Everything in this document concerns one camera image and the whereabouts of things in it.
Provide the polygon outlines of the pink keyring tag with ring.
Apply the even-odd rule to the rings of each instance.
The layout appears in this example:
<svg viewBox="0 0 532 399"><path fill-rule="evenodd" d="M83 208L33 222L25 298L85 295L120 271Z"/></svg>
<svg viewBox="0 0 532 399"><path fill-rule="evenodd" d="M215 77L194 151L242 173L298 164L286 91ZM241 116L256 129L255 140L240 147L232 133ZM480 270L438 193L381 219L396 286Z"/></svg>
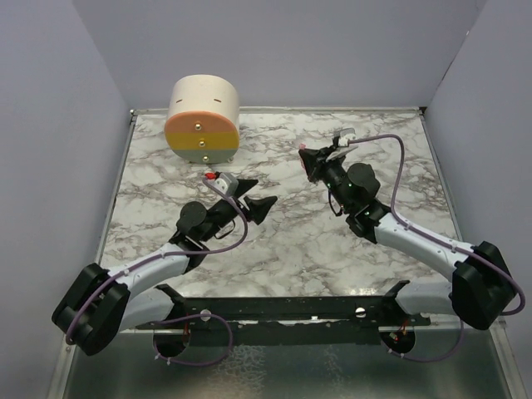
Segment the pink keyring tag with ring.
<svg viewBox="0 0 532 399"><path fill-rule="evenodd" d="M306 145L304 143L301 143L298 147L298 155L299 155L301 166L304 171L306 171L306 164L303 158L305 150L306 150Z"/></svg>

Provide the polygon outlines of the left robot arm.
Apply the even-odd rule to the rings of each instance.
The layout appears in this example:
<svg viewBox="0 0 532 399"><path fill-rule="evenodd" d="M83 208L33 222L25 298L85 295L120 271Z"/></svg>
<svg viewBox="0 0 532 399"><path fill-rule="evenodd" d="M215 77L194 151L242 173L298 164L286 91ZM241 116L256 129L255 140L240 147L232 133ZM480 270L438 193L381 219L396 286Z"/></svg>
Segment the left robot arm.
<svg viewBox="0 0 532 399"><path fill-rule="evenodd" d="M204 185L219 200L210 208L199 201L186 203L169 241L146 256L117 267L85 266L52 313L52 322L65 334L68 345L86 355L103 350L124 329L141 324L142 313L155 313L162 326L174 328L183 320L184 309L156 285L197 268L215 251L206 247L210 239L222 239L222 229L243 222L261 224L277 196L251 199L246 194L257 180L237 179L231 174L207 174Z"/></svg>

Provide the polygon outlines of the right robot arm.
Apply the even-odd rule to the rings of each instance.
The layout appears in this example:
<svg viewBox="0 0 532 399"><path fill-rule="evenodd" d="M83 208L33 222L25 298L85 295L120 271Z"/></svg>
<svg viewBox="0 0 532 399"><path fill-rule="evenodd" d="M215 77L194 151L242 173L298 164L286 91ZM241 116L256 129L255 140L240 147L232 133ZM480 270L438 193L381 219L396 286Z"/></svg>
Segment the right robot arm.
<svg viewBox="0 0 532 399"><path fill-rule="evenodd" d="M357 237L396 249L445 278L401 288L382 304L388 323L400 325L415 313L455 314L469 326L486 330L517 294L495 245L455 241L396 218L391 207L377 199L381 185L369 164L345 169L343 157L332 147L301 149L298 154L308 180L326 185Z"/></svg>

